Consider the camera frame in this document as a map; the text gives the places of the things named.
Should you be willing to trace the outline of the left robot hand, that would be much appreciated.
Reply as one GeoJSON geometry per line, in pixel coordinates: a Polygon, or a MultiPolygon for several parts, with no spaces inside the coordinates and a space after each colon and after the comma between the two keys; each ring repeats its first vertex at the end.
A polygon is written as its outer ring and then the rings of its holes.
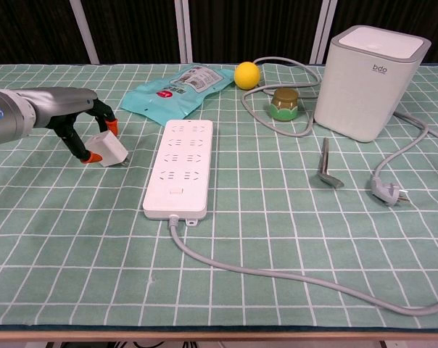
{"type": "Polygon", "coordinates": [[[35,128],[53,130],[70,152],[82,163],[102,161],[102,156],[87,150],[73,125],[77,116],[85,112],[95,117],[101,132],[118,134],[117,118],[112,108],[99,100],[95,91],[87,88],[50,87],[30,88],[20,95],[33,106],[36,112],[35,128]]]}

